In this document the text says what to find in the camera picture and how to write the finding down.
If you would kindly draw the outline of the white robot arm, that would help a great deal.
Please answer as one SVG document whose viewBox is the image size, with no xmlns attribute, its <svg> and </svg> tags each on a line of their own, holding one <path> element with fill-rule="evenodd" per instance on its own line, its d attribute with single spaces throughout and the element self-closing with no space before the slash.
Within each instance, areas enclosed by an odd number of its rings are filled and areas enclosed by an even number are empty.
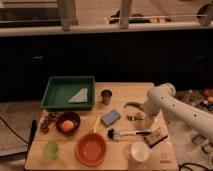
<svg viewBox="0 0 213 171">
<path fill-rule="evenodd" d="M 177 100 L 175 95 L 176 89 L 170 83 L 151 88 L 147 92 L 147 100 L 142 104 L 142 110 L 149 117 L 155 117 L 160 110 L 164 110 L 213 143 L 213 116 Z"/>
</svg>

